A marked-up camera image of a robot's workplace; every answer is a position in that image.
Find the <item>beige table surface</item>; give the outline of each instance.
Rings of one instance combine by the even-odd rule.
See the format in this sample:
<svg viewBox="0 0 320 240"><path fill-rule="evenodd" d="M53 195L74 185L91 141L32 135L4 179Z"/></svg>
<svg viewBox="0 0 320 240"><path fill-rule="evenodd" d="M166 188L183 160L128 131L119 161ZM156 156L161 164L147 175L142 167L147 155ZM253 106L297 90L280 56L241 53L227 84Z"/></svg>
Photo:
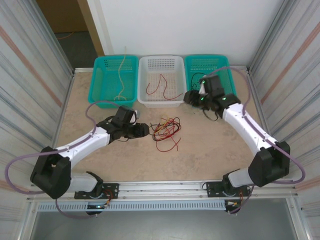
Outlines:
<svg viewBox="0 0 320 240"><path fill-rule="evenodd" d="M247 99L246 85L240 75L233 72L237 95L244 103ZM85 117L88 107L88 92L92 73L75 75L69 102L58 139L58 146L81 137L92 129L92 122ZM253 156L238 133L222 119L212 122L200 109L181 104L175 108L146 108L135 102L140 111L140 123L158 123L160 117L179 117L182 129L174 138L179 149L159 152L152 136L131 139L128 142L114 141L83 159L73 169L83 173L92 171L104 181L182 181L218 180L224 174L248 167ZM248 112L257 121L255 104L251 101ZM93 106L89 111L97 122L114 115L116 109ZM208 115L214 118L213 112ZM162 149L173 146L171 139L159 143Z"/></svg>

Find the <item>cable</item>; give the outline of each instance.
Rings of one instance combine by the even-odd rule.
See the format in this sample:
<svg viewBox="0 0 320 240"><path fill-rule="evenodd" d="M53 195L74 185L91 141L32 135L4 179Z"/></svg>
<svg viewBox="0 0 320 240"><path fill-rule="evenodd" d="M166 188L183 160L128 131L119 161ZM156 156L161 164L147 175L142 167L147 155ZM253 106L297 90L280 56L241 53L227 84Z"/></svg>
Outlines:
<svg viewBox="0 0 320 240"><path fill-rule="evenodd" d="M64 149L60 149L60 150L55 150L55 151L48 151L48 152L37 152L37 153L32 153L32 154L27 154L27 155L22 155L22 156L18 156L14 159L12 159L6 166L5 166L5 169L4 169L4 177L5 177L5 181L6 183L13 189L15 190L16 192L20 193L20 194L26 194L26 195L35 195L35 194L44 194L43 191L23 191L21 190L20 188L16 187L12 181L10 180L9 178L9 168L12 164L14 164L15 162L19 161L19 160L23 160L23 159L28 159L28 158L35 158L35 157L40 157L40 156L48 156L48 155L51 155L51 154L59 154L59 153L62 153L62 152L65 152L65 151L68 151L70 149L73 149L81 144L83 144L84 142L86 142L87 140L89 140L91 138L91 136L96 132L96 121L90 117L88 115L88 111L89 109L93 106L93 105L96 105L96 104L99 104L99 103L108 103L108 104L112 104L116 107L120 107L118 104L114 103L114 102L111 102L111 101L104 101L104 100L101 100L101 101L95 101L94 103L91 103L87 109L85 110L85 116L92 121L93 123L93 129L92 129L92 132L90 135L88 135L85 139L71 145L68 148L64 148Z"/></svg>
<svg viewBox="0 0 320 240"><path fill-rule="evenodd" d="M95 215L88 215L88 216L78 216L78 215L74 215L74 214L69 214L69 213L66 213L64 211L61 210L61 208L59 207L58 205L58 199L55 200L55 207L56 209L58 210L59 213L61 213L63 216L69 218L69 219L90 219L90 218L93 218L93 217L96 217L97 214Z"/></svg>
<svg viewBox="0 0 320 240"><path fill-rule="evenodd" d="M202 184L202 187L201 187L201 188L202 188L203 190L207 190L207 189L204 189L204 185L205 185L206 183L207 183L207 182L205 182L204 184Z"/></svg>
<svg viewBox="0 0 320 240"><path fill-rule="evenodd" d="M124 96L121 95L125 90L125 85L124 85L124 82L122 81L121 76L120 76L120 69L121 69L122 65L124 64L124 62L126 60L126 55L127 55L127 47L124 46L124 57L123 57L123 60L122 60L120 66L118 68L118 76L119 76L119 80L120 80L121 85L122 85L122 90L119 92L119 94L117 96L114 97L113 100L116 100L116 98L118 98L118 100L119 100L119 98L123 98L125 101L127 101L127 99Z"/></svg>
<svg viewBox="0 0 320 240"><path fill-rule="evenodd" d="M172 149L174 149L176 147L176 150L178 151L179 150L178 143L180 142L181 137L176 142L174 140L174 138L173 138L173 135L181 130L180 118L175 117L175 118L167 118L167 119L161 118L161 119L165 120L166 122L164 124L161 124L161 123L151 124L150 123L150 127L149 127L149 128L151 128L153 130L153 134L151 134L151 135L152 135L152 139L155 141L156 149L159 152L166 153L166 152L169 152L169 151L171 151ZM174 142L173 147L171 147L168 150L159 149L158 142L161 142L161 141L166 140L168 138L171 138L172 141Z"/></svg>
<svg viewBox="0 0 320 240"><path fill-rule="evenodd" d="M242 204L242 202L243 202L243 200L244 200L244 194L243 194L242 190L240 190L239 196L240 196L240 202L241 202L241 204Z"/></svg>
<svg viewBox="0 0 320 240"><path fill-rule="evenodd" d="M194 73L194 74L192 75L192 77L191 77L191 83L190 83L190 85L191 85L191 90L199 90L199 89L194 88L194 85L196 85L196 84L195 84L195 83L192 83L192 81L193 81L193 79L194 79L194 76L197 75L197 74L206 75L206 74L203 73L203 72L196 72L196 73Z"/></svg>
<svg viewBox="0 0 320 240"><path fill-rule="evenodd" d="M61 40L61 39L66 39L68 37L70 37L72 34L74 34L75 32L73 31L72 33L70 33L68 36L64 36L64 37L59 37L57 38L57 40Z"/></svg>
<svg viewBox="0 0 320 240"><path fill-rule="evenodd" d="M254 188L255 186L253 185L252 188L251 188L251 191L249 193L249 195L246 197L246 199L244 200L244 202L241 204L241 206L237 207L236 209L230 211L229 213L230 214L236 214L249 200L249 198L251 197L252 195L252 192L254 191Z"/></svg>
<svg viewBox="0 0 320 240"><path fill-rule="evenodd" d="M270 140L268 140L266 138L266 136L260 132L255 126L254 124L248 119L248 117L246 116L246 108L247 105L251 99L251 91L250 91L250 85L248 83L248 80L246 78L246 76L237 68L232 67L232 66L224 66L221 68L218 68L216 70L214 70L213 72L211 72L210 74L208 74L208 76L214 75L215 73L221 71L221 70L227 70L227 69L231 69L235 72L237 72L238 74L240 74L242 76L242 78L244 79L247 89L248 89L248 98L246 100L246 102L243 105L242 108L242 117L244 118L244 120L249 124L249 126L263 139L265 140L268 144L270 144L273 148L275 148L276 150L278 150L280 153L282 153L283 155L285 155L287 158L289 158L290 160L292 160L292 162L294 162L294 164L297 165L297 167L301 170L302 176L300 179L295 180L295 181L291 181L291 180L280 180L280 181L274 181L274 184L298 184L301 183L305 178L306 178L306 171L304 169L304 167L301 165L300 162L298 162L297 159L295 159L293 156L291 156L290 154L288 154L287 152L285 152L284 150L282 150L280 147L278 147L277 145L275 145L273 142L271 142Z"/></svg>
<svg viewBox="0 0 320 240"><path fill-rule="evenodd" d="M114 195L112 194L112 191L111 191L111 190L109 190L109 189L104 189L103 192L105 193L105 195L108 195L108 193L109 193L109 195L110 195L109 201L111 201L111 199L114 198Z"/></svg>
<svg viewBox="0 0 320 240"><path fill-rule="evenodd" d="M176 99L176 98L178 98L178 97L180 97L180 96L182 95L182 93L180 93L178 96L175 96L175 97L173 97L173 98L167 98L167 97L165 96L165 92L166 92L166 89L167 89L167 86L168 86L168 82L167 82L167 79L166 79L162 74L159 75L159 83L158 83L158 86L156 87L156 89L155 89L152 93L148 93L148 88L149 88L150 82L148 83L148 86L147 86L146 89L145 89L146 94L152 95L152 94L154 94L154 93L158 90L159 85L160 85L160 82L161 82L161 77L163 77L163 79L165 80L165 87L164 87L164 90L163 90L163 97L164 97L164 99L166 99L166 100L173 100L173 99Z"/></svg>
<svg viewBox="0 0 320 240"><path fill-rule="evenodd" d="M214 114L215 114L215 116L216 116L216 119L215 119L215 120L213 120L211 117L209 117L209 116L206 114L204 108L202 109L202 112L203 112L204 116L205 116L207 119L209 119L210 121L215 122L215 121L218 120L218 115L217 115L217 112L216 112L216 111L214 112Z"/></svg>

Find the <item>tangled wires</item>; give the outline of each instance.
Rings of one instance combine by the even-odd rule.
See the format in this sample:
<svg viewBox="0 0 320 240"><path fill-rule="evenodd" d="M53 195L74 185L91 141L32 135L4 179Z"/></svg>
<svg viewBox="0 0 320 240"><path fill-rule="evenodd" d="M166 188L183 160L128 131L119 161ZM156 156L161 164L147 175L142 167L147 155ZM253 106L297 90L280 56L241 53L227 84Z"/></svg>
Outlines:
<svg viewBox="0 0 320 240"><path fill-rule="evenodd" d="M152 139L155 141L155 147L159 152L166 153L174 149L176 147L176 150L178 151L178 143L181 140L181 137L179 138L178 141L175 141L173 136L181 130L181 124L180 124L180 118L175 117L175 118L161 118L161 120L165 121L165 123L161 124L151 124L150 123L150 128L153 130L153 133L150 134L152 135ZM158 142L161 142L163 140L171 138L172 141L174 142L174 145L172 148L169 150L160 150L158 147Z"/></svg>

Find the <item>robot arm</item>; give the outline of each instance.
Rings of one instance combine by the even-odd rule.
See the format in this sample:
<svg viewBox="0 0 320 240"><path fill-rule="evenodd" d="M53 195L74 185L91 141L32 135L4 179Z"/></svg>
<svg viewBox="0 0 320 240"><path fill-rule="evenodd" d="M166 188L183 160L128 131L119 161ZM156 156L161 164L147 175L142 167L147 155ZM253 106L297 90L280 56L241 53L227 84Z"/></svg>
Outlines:
<svg viewBox="0 0 320 240"><path fill-rule="evenodd" d="M40 156L34 166L30 180L51 198L58 199L65 192L83 191L99 196L103 180L92 172L72 173L73 167L95 150L105 147L113 141L125 137L128 139L142 138L149 134L145 123L136 123L137 113L125 106L119 107L115 116L110 116L96 125L77 140L58 147L64 152ZM45 147L41 152L52 152L54 149Z"/></svg>
<svg viewBox="0 0 320 240"><path fill-rule="evenodd" d="M233 194L237 188L246 185L263 187L266 184L280 179L289 174L290 160L279 151L275 150L266 139L276 144L282 150L290 153L289 145L277 142L268 135L245 111L245 116L263 134L262 138L245 121L243 105L233 94L225 94L217 75L204 76L200 79L200 91L191 90L184 95L184 101L194 107L216 112L220 118L229 123L243 138L250 148L254 158L249 167L232 171L223 176L221 189Z"/></svg>

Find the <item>vent grille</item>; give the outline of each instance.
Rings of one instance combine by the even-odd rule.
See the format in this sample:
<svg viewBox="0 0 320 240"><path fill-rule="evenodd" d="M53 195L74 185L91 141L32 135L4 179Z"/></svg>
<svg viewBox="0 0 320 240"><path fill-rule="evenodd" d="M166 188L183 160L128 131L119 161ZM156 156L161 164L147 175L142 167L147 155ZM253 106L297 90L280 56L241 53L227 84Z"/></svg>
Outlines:
<svg viewBox="0 0 320 240"><path fill-rule="evenodd" d="M88 202L61 202L64 212L101 211L88 209ZM166 210L226 210L224 200L181 200L181 201L114 201L104 211L166 211ZM38 212L56 212L54 202L43 202Z"/></svg>

